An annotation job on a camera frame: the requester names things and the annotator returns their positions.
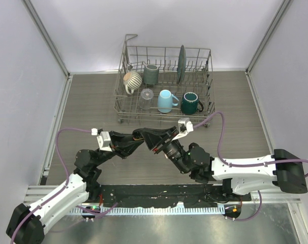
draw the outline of light blue mug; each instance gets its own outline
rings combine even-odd
[[[179,105],[179,99],[173,95],[169,90],[162,90],[158,99],[158,109],[161,113],[168,113],[172,110],[173,106]]]

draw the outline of plate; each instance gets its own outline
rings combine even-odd
[[[178,68],[177,68],[177,84],[180,82],[183,82],[184,80],[184,73],[186,71],[186,50],[184,49],[184,46],[182,45],[180,48],[180,54],[179,54],[179,61],[178,61]]]

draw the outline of metal edge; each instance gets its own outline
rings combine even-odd
[[[51,191],[53,191],[57,186],[29,186],[24,203],[29,204],[31,202],[35,202],[42,198],[43,196],[49,194]],[[263,204],[276,204],[276,203],[300,203],[299,195],[296,194],[288,194],[281,191],[262,191],[262,202]],[[253,203],[259,203],[259,195],[257,192],[251,193],[252,201],[249,202],[243,202],[243,204],[253,204]],[[83,205],[96,205],[99,204],[98,202],[89,202],[84,203]],[[238,202],[229,202],[228,204],[238,204]]]
[[[267,128],[267,125],[266,125],[266,122],[265,122],[265,119],[264,119],[264,114],[263,114],[263,112],[261,110],[261,106],[259,104],[259,98],[258,98],[256,89],[255,89],[255,86],[252,83],[252,77],[248,72],[246,72],[245,75],[247,76],[249,88],[251,90],[251,94],[252,94],[252,97],[253,97],[255,105],[256,105],[256,109],[257,109],[257,112],[258,112],[258,116],[259,116],[259,120],[260,120],[260,123],[261,123],[261,126],[262,126],[262,130],[264,131],[266,141],[267,141],[267,144],[268,144],[269,152],[271,154],[273,154],[274,143],[272,142],[271,137],[269,135],[268,128]]]
[[[245,68],[214,68],[214,72],[219,71],[245,71]],[[71,75],[99,75],[99,74],[118,74],[118,70],[71,72]]]
[[[47,153],[43,162],[43,167],[42,167],[42,172],[40,175],[40,179],[39,179],[39,184],[45,183],[44,182],[44,177],[47,177],[47,171],[49,171],[48,169],[50,168],[51,165],[51,160],[52,160],[52,156],[54,153],[54,148],[55,148],[55,137],[56,137],[56,133],[60,128],[60,124],[61,124],[61,120],[63,119],[63,115],[64,115],[64,110],[65,110],[65,106],[66,106],[66,102],[67,102],[67,98],[68,98],[68,94],[69,94],[69,90],[71,88],[71,84],[72,84],[72,79],[73,76],[69,76],[68,79],[66,79],[65,82],[65,86],[64,89],[62,91],[61,94],[61,99],[60,99],[60,103],[57,109],[57,113],[54,116],[55,120],[52,124],[52,128],[51,128],[51,136],[49,139],[49,145],[47,148]]]
[[[292,3],[292,0],[283,0],[283,2],[281,3],[280,7],[278,8],[274,18],[272,19],[272,21],[271,21],[271,23],[270,23],[270,25],[267,29],[265,36],[262,38],[255,54],[253,55],[253,57],[252,57],[252,59],[249,63],[249,66],[246,70],[248,73],[250,73],[252,71],[252,69],[255,66],[260,54],[264,50],[264,48],[267,45],[271,35],[274,33],[276,27],[278,26],[279,22],[281,21],[285,12],[288,10],[288,7],[290,6],[291,3]]]
[[[61,70],[63,71],[66,77],[69,77],[69,71],[67,70],[63,59],[61,58],[56,46],[54,45],[53,41],[51,40],[46,28],[44,27],[36,9],[34,8],[33,4],[30,0],[21,0],[24,6],[26,7],[28,13],[30,14],[33,22],[35,23],[36,27],[38,28],[40,34],[42,35],[44,41],[46,42],[47,46],[49,47],[51,53],[53,54],[54,58],[58,62]]]
[[[298,203],[288,203],[288,209],[300,243],[308,244],[308,227],[300,210],[300,205]]]

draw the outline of dark green mug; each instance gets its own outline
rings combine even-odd
[[[194,114],[197,111],[202,112],[204,110],[204,105],[199,101],[197,94],[195,93],[185,93],[182,97],[181,111],[184,114]]]

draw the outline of metal plate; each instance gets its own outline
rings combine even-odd
[[[243,206],[241,218],[257,204]],[[67,216],[62,230],[82,217]],[[78,224],[63,233],[48,233],[42,244],[292,244],[299,243],[287,204],[265,204],[251,221],[233,222],[219,215],[107,216]]]

